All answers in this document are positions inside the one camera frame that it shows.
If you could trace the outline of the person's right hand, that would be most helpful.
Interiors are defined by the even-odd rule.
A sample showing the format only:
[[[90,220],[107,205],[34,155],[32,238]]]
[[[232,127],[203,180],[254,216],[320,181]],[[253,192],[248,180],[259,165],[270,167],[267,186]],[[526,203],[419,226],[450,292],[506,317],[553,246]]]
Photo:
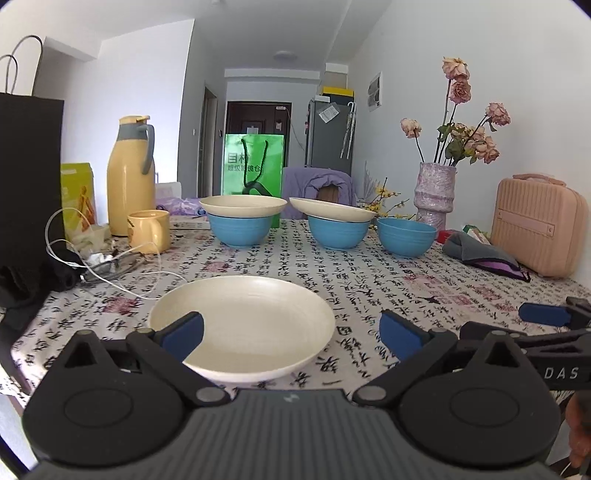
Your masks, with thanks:
[[[580,468],[590,455],[590,433],[583,427],[583,412],[580,407],[578,394],[575,393],[566,408],[565,420],[570,428],[569,447],[570,462],[573,468]]]

